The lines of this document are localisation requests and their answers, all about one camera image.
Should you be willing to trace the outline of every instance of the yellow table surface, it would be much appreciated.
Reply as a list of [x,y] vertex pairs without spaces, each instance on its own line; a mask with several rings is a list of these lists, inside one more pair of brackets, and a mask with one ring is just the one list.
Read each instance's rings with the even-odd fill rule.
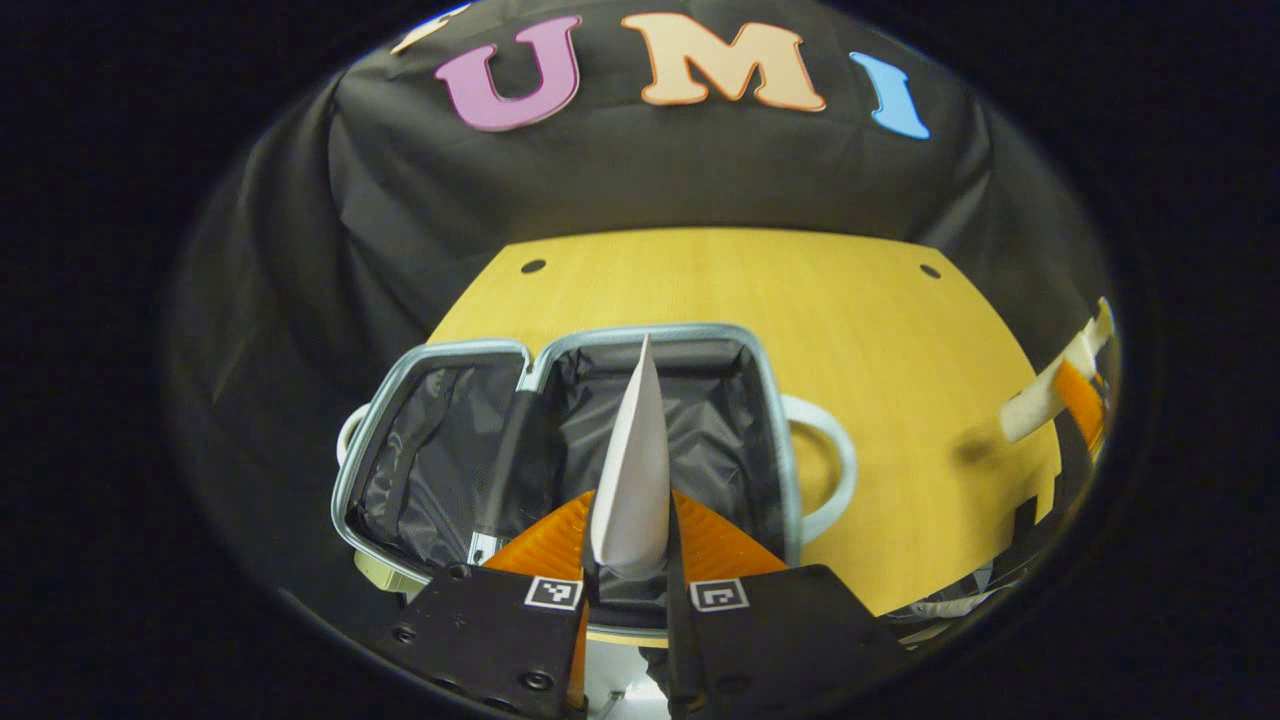
[[[543,269],[522,273],[532,260]],[[925,274],[925,264],[941,278]],[[571,332],[718,322],[759,337],[786,395],[826,407],[858,450],[858,491],[808,544],[873,614],[936,592],[1006,548],[1014,509],[1048,512],[1061,469],[1052,423],[966,465],[965,429],[1034,372],[980,292],[937,250],[796,231],[678,228],[511,245],[429,342],[511,337],[536,356]],[[837,480],[826,441],[795,428],[805,512]]]

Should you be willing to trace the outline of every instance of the letter m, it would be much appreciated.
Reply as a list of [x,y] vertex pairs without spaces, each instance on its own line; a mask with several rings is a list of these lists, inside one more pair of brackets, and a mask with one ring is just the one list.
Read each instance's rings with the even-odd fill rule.
[[653,85],[640,92],[653,105],[691,105],[707,100],[710,91],[694,81],[690,65],[707,76],[730,100],[746,94],[755,70],[760,87],[755,99],[765,105],[815,113],[827,106],[818,95],[800,44],[804,38],[781,27],[746,23],[732,44],[726,45],[712,31],[689,15],[644,13],[622,18],[622,27],[639,31],[649,46]]

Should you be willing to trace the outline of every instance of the pink letter u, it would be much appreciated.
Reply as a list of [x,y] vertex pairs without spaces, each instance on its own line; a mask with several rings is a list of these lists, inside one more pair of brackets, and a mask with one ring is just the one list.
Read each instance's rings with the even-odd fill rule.
[[577,58],[570,31],[582,22],[579,17],[554,18],[516,33],[516,42],[527,42],[543,77],[534,92],[515,100],[498,95],[489,72],[489,58],[497,45],[463,53],[435,70],[449,88],[453,109],[462,122],[486,131],[502,132],[534,124],[568,105],[577,94]]

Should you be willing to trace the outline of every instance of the orange gripper finger pad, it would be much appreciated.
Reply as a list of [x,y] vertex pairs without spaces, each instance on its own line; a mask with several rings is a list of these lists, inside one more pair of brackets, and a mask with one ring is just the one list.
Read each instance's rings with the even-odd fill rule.
[[[582,538],[586,533],[586,511],[591,507],[593,495],[586,492],[534,523],[490,557],[484,566],[558,580],[581,579]],[[568,689],[564,693],[570,705],[579,708],[586,707],[586,618],[590,609],[586,610],[577,626],[573,664],[570,666]]]
[[1084,436],[1084,442],[1088,445],[1089,452],[1093,452],[1102,439],[1102,396],[1066,360],[1062,360],[1057,373],[1053,374],[1053,391],[1066,404],[1068,411],[1071,413],[1071,418],[1075,420],[1075,427]]
[[675,495],[686,583],[763,575],[787,569],[786,562],[710,507],[678,492]]

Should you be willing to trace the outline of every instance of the trash can handle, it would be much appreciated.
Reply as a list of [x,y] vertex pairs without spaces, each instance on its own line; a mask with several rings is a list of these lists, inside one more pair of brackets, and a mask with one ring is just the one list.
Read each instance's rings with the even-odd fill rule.
[[854,441],[850,439],[840,420],[813,402],[783,395],[782,411],[788,421],[808,425],[827,436],[836,446],[836,452],[840,454],[840,483],[836,484],[836,492],[831,493],[822,507],[805,515],[800,523],[800,542],[808,544],[831,529],[849,509],[849,502],[854,498],[854,489],[858,487],[858,454],[854,451]]
[[347,460],[347,448],[351,446],[351,438],[356,434],[356,430],[360,428],[360,423],[364,421],[366,415],[369,415],[367,402],[357,407],[356,411],[347,418],[347,421],[342,424],[342,429],[338,430],[337,454],[339,468],[342,466],[342,462]]

